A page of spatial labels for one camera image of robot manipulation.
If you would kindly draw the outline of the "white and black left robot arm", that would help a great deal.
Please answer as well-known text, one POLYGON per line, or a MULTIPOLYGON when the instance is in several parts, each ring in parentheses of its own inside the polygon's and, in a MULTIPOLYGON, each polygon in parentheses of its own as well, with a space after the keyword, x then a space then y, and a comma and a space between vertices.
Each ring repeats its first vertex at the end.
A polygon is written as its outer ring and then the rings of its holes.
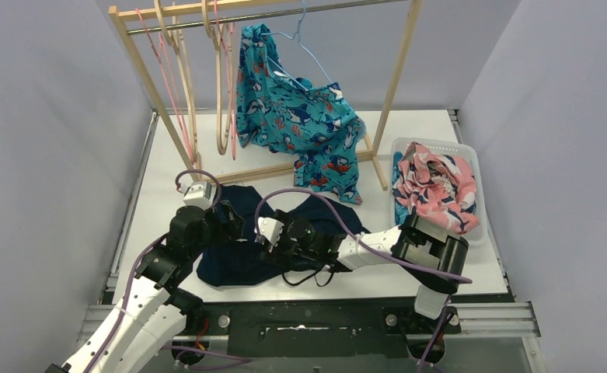
POLYGON ((139 372, 173 337, 198 329, 203 301, 181 283, 203 251, 238 239, 244 226, 224 200, 177 210, 167 233, 138 256, 120 301, 65 362, 48 372, 139 372))

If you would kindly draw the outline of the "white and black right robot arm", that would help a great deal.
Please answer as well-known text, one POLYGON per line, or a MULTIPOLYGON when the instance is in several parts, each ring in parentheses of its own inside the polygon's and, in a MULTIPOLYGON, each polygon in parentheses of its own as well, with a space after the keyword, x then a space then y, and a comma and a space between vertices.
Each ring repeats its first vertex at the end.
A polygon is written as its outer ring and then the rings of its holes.
POLYGON ((340 272, 381 264, 404 268, 420 284, 410 319, 423 332, 441 322, 450 297, 460 284, 470 282, 462 274, 469 243, 423 218, 409 216, 385 231, 360 234, 342 224, 342 231, 334 235, 283 212, 255 222, 256 241, 263 245, 265 260, 282 267, 304 259, 340 272))

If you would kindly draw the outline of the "blue shark print shorts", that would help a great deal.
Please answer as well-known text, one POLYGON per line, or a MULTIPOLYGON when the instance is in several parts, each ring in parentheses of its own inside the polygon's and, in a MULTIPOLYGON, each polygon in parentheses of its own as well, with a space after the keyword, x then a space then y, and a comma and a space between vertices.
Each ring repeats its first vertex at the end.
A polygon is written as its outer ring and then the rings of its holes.
MULTIPOLYGON (((391 172, 391 184, 394 185, 399 178, 399 169, 398 163, 403 158, 402 152, 393 152, 392 154, 392 172, 391 172)), ((394 218, 394 225, 400 225, 405 222, 406 217, 409 215, 408 208, 402 205, 393 195, 392 197, 392 206, 393 213, 392 217, 394 218)))

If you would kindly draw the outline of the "pink floral shorts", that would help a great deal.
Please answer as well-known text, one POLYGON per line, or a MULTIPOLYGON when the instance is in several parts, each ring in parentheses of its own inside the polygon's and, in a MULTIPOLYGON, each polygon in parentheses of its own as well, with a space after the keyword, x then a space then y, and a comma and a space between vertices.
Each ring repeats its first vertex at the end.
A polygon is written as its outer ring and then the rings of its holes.
POLYGON ((408 208, 408 216, 417 215, 459 235, 480 225, 479 189, 463 157, 433 152, 417 141, 402 153, 391 194, 408 208))

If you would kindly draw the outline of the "pink wire hanger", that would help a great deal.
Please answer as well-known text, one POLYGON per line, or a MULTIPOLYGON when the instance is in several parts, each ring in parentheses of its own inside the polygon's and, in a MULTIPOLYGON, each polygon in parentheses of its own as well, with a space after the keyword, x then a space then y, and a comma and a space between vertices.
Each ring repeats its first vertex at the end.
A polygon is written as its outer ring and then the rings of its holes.
POLYGON ((236 73, 234 35, 235 23, 221 23, 218 1, 213 1, 214 28, 217 62, 217 148, 220 155, 230 149, 232 161, 237 159, 238 135, 236 128, 236 73))
POLYGON ((194 166, 195 165, 195 156, 197 155, 197 153, 193 150, 193 147, 190 144, 189 132, 187 129, 186 122, 184 120, 184 116, 181 113, 180 108, 177 106, 177 100, 179 99, 179 93, 177 90, 175 90, 175 92, 173 92, 173 90, 172 90, 172 84, 175 82, 175 79, 174 79, 172 64, 170 62, 169 55, 168 55, 168 48, 166 47, 166 41, 164 40, 164 37, 162 35, 159 35, 159 43, 157 44, 152 39, 152 34, 150 32, 148 32, 148 25, 142 15, 141 11, 138 8, 136 8, 135 11, 137 12, 138 18, 143 26, 143 30, 146 32, 146 34, 148 36, 148 40, 149 40, 149 43, 151 44, 153 54, 155 55, 155 58, 156 58, 157 62, 159 63, 159 68, 162 73, 162 78, 163 78, 163 81, 166 86, 167 95, 169 97, 170 103, 172 104, 174 115, 176 117, 176 121, 180 128, 180 134, 183 136, 182 142, 183 142, 184 150, 187 154, 187 159, 188 159, 189 163, 192 166, 194 166))

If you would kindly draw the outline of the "teal fish print shorts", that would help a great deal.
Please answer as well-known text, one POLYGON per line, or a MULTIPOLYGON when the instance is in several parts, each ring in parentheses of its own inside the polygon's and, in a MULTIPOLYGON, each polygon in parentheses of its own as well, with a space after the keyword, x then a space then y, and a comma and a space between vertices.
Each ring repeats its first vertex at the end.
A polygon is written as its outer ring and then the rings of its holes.
POLYGON ((357 146, 365 136, 365 122, 338 83, 314 86, 288 75, 263 23, 242 29, 236 102, 241 146, 253 143, 273 153, 297 155, 294 186, 361 204, 357 146))

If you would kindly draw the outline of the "navy blue shorts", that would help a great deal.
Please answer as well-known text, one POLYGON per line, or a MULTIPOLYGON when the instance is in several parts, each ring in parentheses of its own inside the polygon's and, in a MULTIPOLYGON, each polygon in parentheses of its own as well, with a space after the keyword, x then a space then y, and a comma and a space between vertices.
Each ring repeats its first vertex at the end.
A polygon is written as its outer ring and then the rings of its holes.
MULTIPOLYGON (((290 270, 298 272, 318 270, 319 265, 305 259, 295 260, 289 268, 262 260, 260 258, 261 246, 255 242, 253 219, 262 196, 251 186, 222 186, 221 192, 221 201, 228 201, 237 215, 245 220, 241 237, 243 241, 225 242, 206 248, 197 266, 199 279, 214 287, 251 286, 290 270)), ((338 215, 352 233, 369 232, 353 208, 328 198, 327 200, 337 210, 338 215)), ((327 235, 345 233, 330 209, 316 197, 307 197, 288 213, 292 213, 295 218, 309 220, 317 232, 327 235)))

